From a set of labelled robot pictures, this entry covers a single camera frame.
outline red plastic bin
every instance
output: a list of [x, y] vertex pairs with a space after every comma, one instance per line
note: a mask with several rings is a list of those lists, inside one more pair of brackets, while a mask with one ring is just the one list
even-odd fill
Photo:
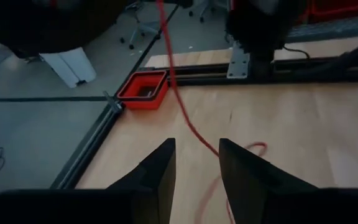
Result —
[[296, 21], [296, 25], [299, 24], [307, 24], [309, 23], [309, 16], [310, 16], [310, 1], [308, 1], [308, 5], [306, 7], [306, 10], [302, 13], [302, 15], [298, 18], [298, 20]]
[[312, 0], [311, 22], [326, 22], [358, 16], [358, 0]]
[[168, 91], [167, 71], [135, 72], [117, 98], [133, 110], [156, 110]]

